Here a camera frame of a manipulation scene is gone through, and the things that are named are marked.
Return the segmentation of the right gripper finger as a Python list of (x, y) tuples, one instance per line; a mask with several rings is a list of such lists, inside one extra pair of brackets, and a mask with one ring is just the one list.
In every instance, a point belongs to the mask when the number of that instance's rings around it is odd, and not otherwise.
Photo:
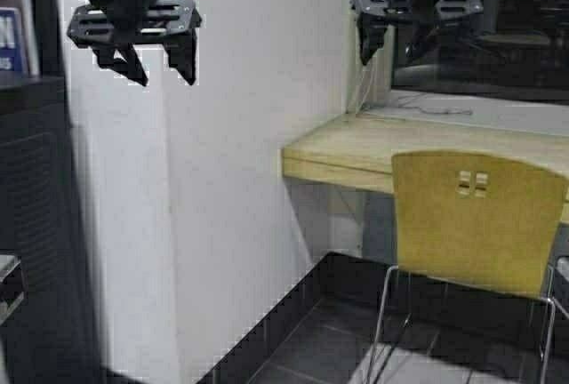
[(359, 58), (363, 66), (367, 66), (373, 55), (383, 48), (388, 28), (389, 17), (386, 13), (362, 12), (357, 16)]
[(406, 46), (407, 61), (419, 60), (438, 46), (456, 43), (460, 33), (461, 24), (459, 21), (419, 24), (413, 32), (411, 42)]

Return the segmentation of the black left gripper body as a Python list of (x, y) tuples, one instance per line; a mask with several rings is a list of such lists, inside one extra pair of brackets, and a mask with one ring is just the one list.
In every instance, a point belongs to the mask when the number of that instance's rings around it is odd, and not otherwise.
[(169, 44), (200, 26), (193, 0), (89, 0), (75, 9), (67, 34), (82, 48)]

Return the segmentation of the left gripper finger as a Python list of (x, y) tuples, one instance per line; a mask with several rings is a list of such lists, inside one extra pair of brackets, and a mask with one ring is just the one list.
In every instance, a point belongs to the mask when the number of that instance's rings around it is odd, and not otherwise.
[(164, 44), (169, 68), (175, 69), (189, 85), (196, 82), (196, 48), (195, 30), (173, 36)]
[(148, 84), (148, 77), (132, 45), (101, 46), (92, 51), (100, 68), (112, 70), (142, 86)]

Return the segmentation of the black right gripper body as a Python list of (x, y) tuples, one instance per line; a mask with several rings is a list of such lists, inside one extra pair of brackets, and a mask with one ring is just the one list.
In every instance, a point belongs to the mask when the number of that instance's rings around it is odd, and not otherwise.
[(382, 24), (455, 22), (484, 12), (481, 0), (351, 0), (352, 10)]

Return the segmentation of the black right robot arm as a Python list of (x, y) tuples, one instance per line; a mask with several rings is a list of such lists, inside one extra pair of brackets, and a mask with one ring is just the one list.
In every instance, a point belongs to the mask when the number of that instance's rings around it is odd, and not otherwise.
[(356, 14), (359, 59), (367, 66), (385, 44), (390, 27), (411, 27), (405, 57), (415, 61), (438, 46), (472, 46), (481, 33), (481, 0), (351, 0)]

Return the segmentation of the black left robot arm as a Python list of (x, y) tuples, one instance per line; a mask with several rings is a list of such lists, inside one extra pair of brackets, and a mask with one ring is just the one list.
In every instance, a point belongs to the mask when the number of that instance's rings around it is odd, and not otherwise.
[(135, 47), (160, 45), (168, 67), (192, 85), (201, 23), (194, 0), (88, 0), (74, 10), (67, 36), (76, 47), (91, 50), (99, 68), (142, 86), (148, 77)]

